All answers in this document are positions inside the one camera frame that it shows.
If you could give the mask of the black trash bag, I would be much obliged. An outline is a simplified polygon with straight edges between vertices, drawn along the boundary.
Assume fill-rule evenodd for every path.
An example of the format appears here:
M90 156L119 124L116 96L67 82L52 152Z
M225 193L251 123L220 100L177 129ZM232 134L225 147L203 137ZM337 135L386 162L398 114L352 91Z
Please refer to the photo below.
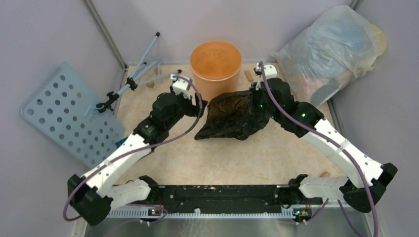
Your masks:
M207 106L207 119L195 140L234 138L244 141L264 129L270 117L249 90L223 93Z

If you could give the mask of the large translucent trash bag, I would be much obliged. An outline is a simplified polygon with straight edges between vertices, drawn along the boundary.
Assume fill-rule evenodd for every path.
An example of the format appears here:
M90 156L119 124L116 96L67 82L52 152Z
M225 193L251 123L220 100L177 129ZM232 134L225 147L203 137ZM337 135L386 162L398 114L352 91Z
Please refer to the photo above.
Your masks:
M387 38L347 5L333 7L271 53L297 101L320 106L376 66Z

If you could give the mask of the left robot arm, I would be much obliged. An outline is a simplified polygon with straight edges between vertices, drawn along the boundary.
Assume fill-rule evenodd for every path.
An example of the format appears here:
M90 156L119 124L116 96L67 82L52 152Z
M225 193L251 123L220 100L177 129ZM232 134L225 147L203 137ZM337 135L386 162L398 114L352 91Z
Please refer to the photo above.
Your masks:
M101 223L111 211L144 201L153 204L158 190L143 178L117 185L116 181L137 161L158 146L188 134L203 115L207 101L196 92L165 92L152 104L147 118L105 160L82 176L67 182L68 198L62 211L65 221L84 219L91 226Z

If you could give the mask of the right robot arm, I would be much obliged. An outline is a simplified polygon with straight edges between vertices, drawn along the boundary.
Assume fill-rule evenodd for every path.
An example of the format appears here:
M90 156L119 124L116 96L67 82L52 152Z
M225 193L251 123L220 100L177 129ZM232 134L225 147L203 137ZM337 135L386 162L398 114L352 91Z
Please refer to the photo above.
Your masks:
M398 169L392 163L382 164L356 148L344 138L315 106L297 102L289 85L279 78L258 81L250 86L256 107L281 128L317 148L334 162L344 176L320 178L298 175L291 179L290 198L304 203L308 198L343 200L363 213L374 211Z

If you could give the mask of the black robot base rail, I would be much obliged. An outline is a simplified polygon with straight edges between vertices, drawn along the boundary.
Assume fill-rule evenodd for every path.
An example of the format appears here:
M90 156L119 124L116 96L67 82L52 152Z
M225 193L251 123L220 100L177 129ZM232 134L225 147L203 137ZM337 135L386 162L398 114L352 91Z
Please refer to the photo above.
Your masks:
M288 185L159 185L144 176L151 191L139 204L158 205L170 214L262 214L280 213L293 205L321 205L319 197L306 198Z

